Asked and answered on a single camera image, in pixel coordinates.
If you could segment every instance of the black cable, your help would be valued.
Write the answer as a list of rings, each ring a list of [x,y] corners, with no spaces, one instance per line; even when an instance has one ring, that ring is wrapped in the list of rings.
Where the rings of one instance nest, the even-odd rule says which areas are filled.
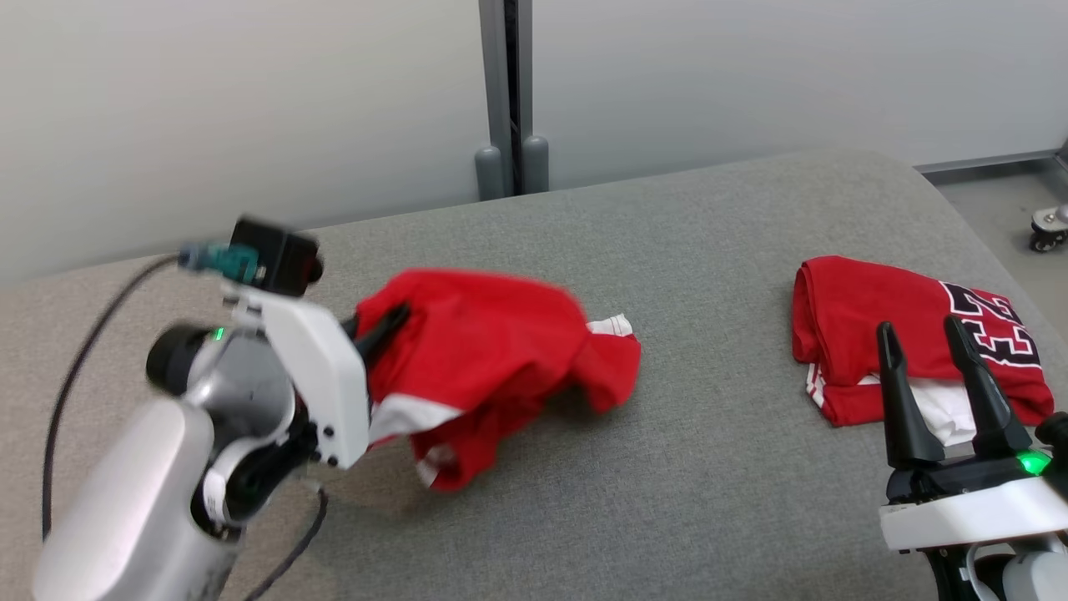
[[[319,510],[315,515],[315,521],[312,522],[312,526],[308,528],[307,533],[304,533],[303,538],[297,542],[297,547],[293,548],[293,551],[289,552],[289,556],[279,564],[278,567],[274,568],[274,571],[271,572],[270,575],[267,576],[267,579],[264,580],[264,582],[257,586],[255,590],[245,598],[245,601],[255,601],[256,599],[263,597],[263,595],[267,592],[267,589],[270,588],[278,579],[282,578],[282,574],[284,574],[285,571],[293,566],[293,563],[297,560],[297,557],[300,557],[300,554],[308,549],[308,545],[311,544],[315,535],[319,533],[319,528],[323,527],[323,521],[326,520],[327,517],[327,502],[330,497],[327,496],[327,491],[323,490],[323,487],[319,487],[316,492],[318,492],[319,495]]]
[[[75,358],[74,363],[70,364],[70,369],[67,370],[66,379],[63,380],[63,388],[60,389],[60,394],[56,397],[56,407],[52,409],[52,420],[48,424],[48,440],[45,442],[45,465],[42,474],[41,481],[41,540],[48,537],[48,533],[52,529],[52,463],[56,459],[56,438],[59,436],[60,430],[60,418],[63,416],[63,408],[66,406],[67,397],[70,396],[70,389],[74,386],[75,381],[78,379],[78,373],[81,371],[81,366],[85,363],[89,358],[90,351],[96,346],[96,341],[100,337],[100,333],[104,332],[104,327],[108,326],[108,322],[115,315],[115,312],[123,306],[126,302],[126,298],[141,285],[148,275],[155,273],[156,271],[162,269],[163,267],[176,263],[178,259],[177,254],[168,254],[148,263],[144,266],[132,279],[111,299],[111,302],[105,309],[100,317],[96,318],[96,323],[89,331],[89,336],[85,337],[84,343],[81,344],[81,349],[78,350],[78,355]]]

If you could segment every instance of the gray floor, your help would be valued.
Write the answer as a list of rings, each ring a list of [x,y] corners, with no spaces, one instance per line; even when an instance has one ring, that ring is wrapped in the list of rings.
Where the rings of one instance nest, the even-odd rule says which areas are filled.
[[[928,174],[1068,341],[1068,248],[1027,248],[1031,215],[1068,202],[1068,173],[1050,160]]]

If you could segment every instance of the gray fabric tabletop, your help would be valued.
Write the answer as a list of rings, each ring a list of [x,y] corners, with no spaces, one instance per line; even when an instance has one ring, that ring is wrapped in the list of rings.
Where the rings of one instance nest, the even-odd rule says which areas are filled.
[[[552,404],[466,490],[424,490],[404,442],[347,473],[318,538],[265,599],[934,599],[923,557],[885,549],[881,425],[831,428],[790,357],[790,290],[811,256],[899,265],[1010,297],[1051,389],[1068,350],[949,204],[912,169],[804,153],[326,227],[309,297],[339,316],[400,269],[522,273],[625,313],[643,345],[630,401]],[[45,433],[96,314],[144,260],[0,292],[4,384],[0,587],[29,598]],[[217,280],[175,271],[136,292],[85,365],[60,429],[56,511],[131,410],[170,322],[226,318]],[[288,483],[248,533],[224,599],[287,554],[315,511]]]

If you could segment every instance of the white partition panel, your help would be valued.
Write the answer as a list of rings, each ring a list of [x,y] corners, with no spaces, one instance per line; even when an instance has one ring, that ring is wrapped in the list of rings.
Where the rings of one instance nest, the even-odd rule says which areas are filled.
[[[477,200],[475,0],[5,0],[0,283]]]
[[[521,0],[551,187],[829,145],[912,164],[1068,136],[1064,0]]]

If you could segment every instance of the green light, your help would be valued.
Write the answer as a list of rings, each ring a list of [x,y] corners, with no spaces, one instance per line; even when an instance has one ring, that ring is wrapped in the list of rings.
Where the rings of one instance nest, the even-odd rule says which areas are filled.
[[[1034,449],[1020,452],[1017,454],[1016,458],[1020,460],[1020,464],[1023,465],[1024,472],[1031,474],[1032,476],[1038,476],[1041,474],[1042,470],[1046,470],[1046,466],[1053,461],[1048,455]]]

